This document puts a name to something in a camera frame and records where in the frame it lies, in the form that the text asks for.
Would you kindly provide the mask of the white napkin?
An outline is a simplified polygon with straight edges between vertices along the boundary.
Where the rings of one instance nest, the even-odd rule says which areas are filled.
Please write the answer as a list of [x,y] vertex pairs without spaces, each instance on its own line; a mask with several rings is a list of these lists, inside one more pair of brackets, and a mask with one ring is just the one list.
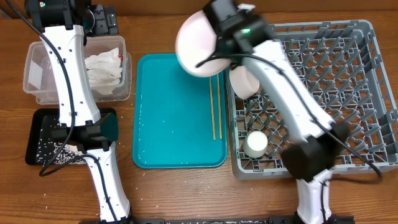
[[85,59],[85,65],[90,87],[98,93],[111,95],[114,86],[120,84],[123,69],[118,48],[89,56]]

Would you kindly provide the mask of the large white plate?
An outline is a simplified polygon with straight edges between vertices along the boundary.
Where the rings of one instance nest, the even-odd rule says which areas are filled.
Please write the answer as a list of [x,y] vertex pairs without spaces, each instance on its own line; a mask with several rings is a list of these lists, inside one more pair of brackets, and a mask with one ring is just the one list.
[[231,61],[216,59],[197,67],[197,64],[211,57],[216,47],[216,34],[205,13],[198,11],[191,15],[178,31],[175,52],[181,67],[195,77],[210,77],[223,71]]

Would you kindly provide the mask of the wooden chopstick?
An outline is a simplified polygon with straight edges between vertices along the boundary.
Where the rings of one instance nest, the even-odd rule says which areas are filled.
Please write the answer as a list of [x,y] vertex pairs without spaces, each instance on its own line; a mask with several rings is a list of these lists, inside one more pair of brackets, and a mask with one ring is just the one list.
[[213,89],[212,89],[212,79],[209,77],[209,86],[210,86],[210,102],[211,102],[211,120],[212,120],[212,131],[213,131],[213,140],[216,140],[216,131],[215,131],[215,112],[214,112],[214,101],[213,101]]
[[222,120],[221,120],[221,93],[220,93],[220,76],[217,74],[217,94],[218,94],[218,119],[220,139],[223,138]]

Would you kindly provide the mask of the small pink bowl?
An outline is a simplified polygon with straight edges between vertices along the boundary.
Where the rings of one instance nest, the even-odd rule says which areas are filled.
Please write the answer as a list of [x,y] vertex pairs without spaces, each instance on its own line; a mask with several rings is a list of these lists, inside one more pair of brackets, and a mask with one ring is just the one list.
[[231,70],[229,80],[235,94],[242,100],[254,95],[260,87],[259,80],[244,66]]

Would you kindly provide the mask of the small white cup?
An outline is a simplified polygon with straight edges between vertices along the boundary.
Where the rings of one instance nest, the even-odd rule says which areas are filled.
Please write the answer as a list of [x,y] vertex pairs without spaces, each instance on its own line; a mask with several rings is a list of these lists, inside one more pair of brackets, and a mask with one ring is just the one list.
[[268,138],[261,131],[249,133],[243,142],[243,151],[253,158],[262,157],[266,153]]

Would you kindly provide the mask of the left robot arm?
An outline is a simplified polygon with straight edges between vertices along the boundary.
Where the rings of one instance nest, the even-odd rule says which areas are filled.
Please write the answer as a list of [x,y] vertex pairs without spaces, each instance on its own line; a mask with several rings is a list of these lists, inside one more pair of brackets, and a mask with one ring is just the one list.
[[116,161],[118,121],[113,111],[101,113],[93,98],[84,58],[88,36],[117,34],[115,14],[91,1],[25,2],[28,23],[40,35],[50,59],[59,103],[60,127],[54,140],[76,146],[89,167],[103,223],[126,223],[131,206]]

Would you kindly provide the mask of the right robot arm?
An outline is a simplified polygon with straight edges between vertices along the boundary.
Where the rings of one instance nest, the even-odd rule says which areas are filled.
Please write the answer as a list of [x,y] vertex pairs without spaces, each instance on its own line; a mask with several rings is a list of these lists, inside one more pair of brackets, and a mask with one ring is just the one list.
[[282,115],[293,144],[280,156],[297,181],[296,216],[302,223],[331,223],[329,187],[335,157],[349,135],[313,99],[289,62],[270,25],[252,9],[234,1],[210,1],[203,12],[217,40],[208,60],[227,58],[244,66],[258,80]]

